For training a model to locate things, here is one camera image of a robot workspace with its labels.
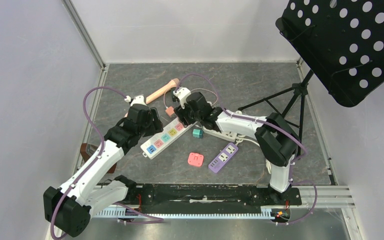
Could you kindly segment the pink cube socket adapter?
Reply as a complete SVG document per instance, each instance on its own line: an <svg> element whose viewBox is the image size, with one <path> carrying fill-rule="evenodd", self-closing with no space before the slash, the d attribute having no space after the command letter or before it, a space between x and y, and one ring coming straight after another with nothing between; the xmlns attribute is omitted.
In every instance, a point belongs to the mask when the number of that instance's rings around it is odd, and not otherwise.
<svg viewBox="0 0 384 240"><path fill-rule="evenodd" d="M182 124L182 123L178 123L175 125L174 127L178 132L182 131L183 129L185 129L186 127Z"/></svg>

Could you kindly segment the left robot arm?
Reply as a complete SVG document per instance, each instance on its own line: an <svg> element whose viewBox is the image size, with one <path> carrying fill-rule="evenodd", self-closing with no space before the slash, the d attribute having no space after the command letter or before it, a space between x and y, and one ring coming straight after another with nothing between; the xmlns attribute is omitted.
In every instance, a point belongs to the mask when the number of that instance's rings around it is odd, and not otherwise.
<svg viewBox="0 0 384 240"><path fill-rule="evenodd" d="M60 187L48 187L43 193L45 219L63 231L63 236L77 237L89 224L92 216L122 201L132 204L137 198L135 188L120 180L106 187L94 187L108 170L121 160L140 138L163 131L158 111L145 104L132 104L126 117L120 119L103 136L96 152L70 179Z"/></svg>

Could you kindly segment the coral plug adapter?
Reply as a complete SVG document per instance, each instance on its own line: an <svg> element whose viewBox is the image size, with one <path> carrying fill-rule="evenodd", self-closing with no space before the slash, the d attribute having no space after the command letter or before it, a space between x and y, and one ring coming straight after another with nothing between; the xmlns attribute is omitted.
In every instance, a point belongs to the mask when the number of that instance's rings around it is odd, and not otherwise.
<svg viewBox="0 0 384 240"><path fill-rule="evenodd" d="M204 162L204 156L199 153L191 152L188 156L187 163L194 167L201 167Z"/></svg>

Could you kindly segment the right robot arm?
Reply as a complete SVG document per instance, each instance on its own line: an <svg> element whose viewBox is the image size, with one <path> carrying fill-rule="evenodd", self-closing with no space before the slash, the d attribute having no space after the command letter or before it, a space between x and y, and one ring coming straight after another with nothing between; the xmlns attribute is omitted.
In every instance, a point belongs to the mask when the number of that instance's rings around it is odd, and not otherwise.
<svg viewBox="0 0 384 240"><path fill-rule="evenodd" d="M186 127L200 123L207 130L233 132L257 141L265 159L271 165L269 199L282 204L289 198L290 164L303 145L298 135L278 113L249 116L222 107L213 107L201 92L181 87L173 92L174 109L179 121Z"/></svg>

